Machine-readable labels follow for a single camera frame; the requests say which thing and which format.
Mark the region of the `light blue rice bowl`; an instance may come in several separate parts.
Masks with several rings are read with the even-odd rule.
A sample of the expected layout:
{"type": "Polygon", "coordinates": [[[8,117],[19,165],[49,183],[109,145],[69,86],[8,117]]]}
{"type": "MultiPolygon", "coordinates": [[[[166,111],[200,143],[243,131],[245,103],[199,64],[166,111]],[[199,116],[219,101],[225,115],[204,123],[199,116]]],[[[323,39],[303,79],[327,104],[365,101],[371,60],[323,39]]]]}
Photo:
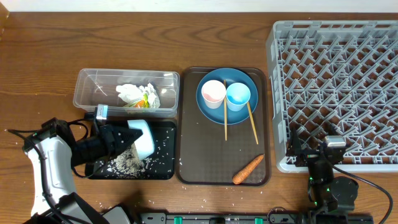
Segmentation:
{"type": "Polygon", "coordinates": [[[130,129],[140,129],[142,131],[142,136],[134,142],[138,159],[141,161],[151,156],[155,151],[155,145],[147,121],[138,119],[128,120],[127,123],[130,129]]]}

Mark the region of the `white tissue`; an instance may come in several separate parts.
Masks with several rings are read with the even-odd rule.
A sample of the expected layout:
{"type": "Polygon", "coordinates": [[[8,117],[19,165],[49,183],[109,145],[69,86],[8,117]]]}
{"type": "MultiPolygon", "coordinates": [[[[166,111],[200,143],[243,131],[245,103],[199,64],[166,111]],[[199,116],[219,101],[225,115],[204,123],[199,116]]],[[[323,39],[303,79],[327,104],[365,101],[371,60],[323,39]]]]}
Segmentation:
{"type": "Polygon", "coordinates": [[[118,85],[116,91],[118,92],[118,97],[125,103],[132,103],[133,101],[142,100],[145,88],[133,84],[123,84],[118,85]]]}

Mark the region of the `green food wrapper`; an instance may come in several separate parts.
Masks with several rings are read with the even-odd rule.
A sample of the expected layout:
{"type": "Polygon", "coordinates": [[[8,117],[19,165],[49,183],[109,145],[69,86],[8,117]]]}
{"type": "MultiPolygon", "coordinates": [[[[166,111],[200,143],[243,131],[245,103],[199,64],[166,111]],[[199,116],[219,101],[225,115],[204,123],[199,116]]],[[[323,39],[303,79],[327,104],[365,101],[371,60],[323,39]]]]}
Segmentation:
{"type": "Polygon", "coordinates": [[[151,83],[144,86],[145,92],[142,100],[133,101],[132,103],[127,103],[125,107],[130,108],[159,108],[160,99],[159,96],[151,83]]]}

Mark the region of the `orange carrot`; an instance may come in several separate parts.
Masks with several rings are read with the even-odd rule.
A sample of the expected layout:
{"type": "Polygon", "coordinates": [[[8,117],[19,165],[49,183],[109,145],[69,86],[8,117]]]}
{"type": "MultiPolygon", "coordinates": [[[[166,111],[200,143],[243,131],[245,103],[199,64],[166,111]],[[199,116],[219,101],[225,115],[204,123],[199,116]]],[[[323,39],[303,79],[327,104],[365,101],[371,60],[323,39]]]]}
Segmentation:
{"type": "Polygon", "coordinates": [[[246,167],[240,170],[234,177],[233,177],[233,184],[239,185],[244,180],[248,178],[248,176],[253,172],[253,170],[260,164],[263,160],[264,155],[261,154],[254,158],[246,167]]]}

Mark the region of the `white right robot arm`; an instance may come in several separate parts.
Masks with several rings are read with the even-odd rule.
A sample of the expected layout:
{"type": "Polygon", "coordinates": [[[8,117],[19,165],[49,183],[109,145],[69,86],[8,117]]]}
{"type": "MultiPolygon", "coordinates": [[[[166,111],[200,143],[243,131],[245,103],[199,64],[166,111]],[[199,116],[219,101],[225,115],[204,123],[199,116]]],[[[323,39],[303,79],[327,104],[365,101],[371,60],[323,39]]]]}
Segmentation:
{"type": "Polygon", "coordinates": [[[346,141],[333,128],[317,147],[310,149],[303,147],[296,129],[290,129],[285,155],[295,157],[295,166],[308,168],[307,194],[315,204],[302,217],[303,223],[348,223],[359,186],[357,181],[335,177],[333,172],[333,166],[343,160],[345,152],[346,141]]]}

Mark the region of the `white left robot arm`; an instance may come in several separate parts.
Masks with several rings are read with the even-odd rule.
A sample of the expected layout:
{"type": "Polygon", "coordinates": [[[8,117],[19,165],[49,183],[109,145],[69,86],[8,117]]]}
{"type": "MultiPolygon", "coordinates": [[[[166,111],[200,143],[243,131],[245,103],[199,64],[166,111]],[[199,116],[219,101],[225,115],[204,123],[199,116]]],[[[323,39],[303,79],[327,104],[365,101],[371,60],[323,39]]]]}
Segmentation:
{"type": "Polygon", "coordinates": [[[121,206],[106,213],[97,212],[76,192],[75,167],[114,159],[129,149],[143,132],[112,124],[93,123],[94,131],[77,141],[71,126],[53,118],[24,138],[23,150],[34,168],[35,199],[32,223],[130,223],[121,206]]]}

